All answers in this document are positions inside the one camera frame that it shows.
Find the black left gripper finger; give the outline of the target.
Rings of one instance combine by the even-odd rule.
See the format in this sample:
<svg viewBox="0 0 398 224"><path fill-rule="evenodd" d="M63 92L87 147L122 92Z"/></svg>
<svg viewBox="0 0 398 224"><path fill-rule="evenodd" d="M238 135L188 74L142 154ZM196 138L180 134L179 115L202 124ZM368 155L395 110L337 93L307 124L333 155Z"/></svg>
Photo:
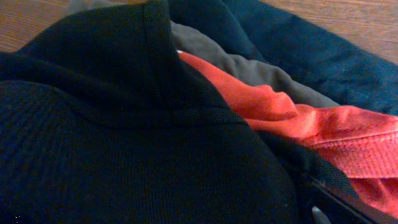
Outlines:
<svg viewBox="0 0 398 224"><path fill-rule="evenodd" d="M397 224L397 218L359 199L346 177L307 180L307 223Z"/></svg>

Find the black t-shirt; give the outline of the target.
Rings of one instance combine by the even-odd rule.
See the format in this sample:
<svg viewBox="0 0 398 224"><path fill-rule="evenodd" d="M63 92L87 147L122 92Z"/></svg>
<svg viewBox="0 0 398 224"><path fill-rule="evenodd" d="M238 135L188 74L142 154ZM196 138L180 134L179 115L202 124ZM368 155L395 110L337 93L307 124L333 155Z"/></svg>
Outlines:
<svg viewBox="0 0 398 224"><path fill-rule="evenodd" d="M311 223L264 141L181 61L163 1L1 53L1 222Z"/></svg>

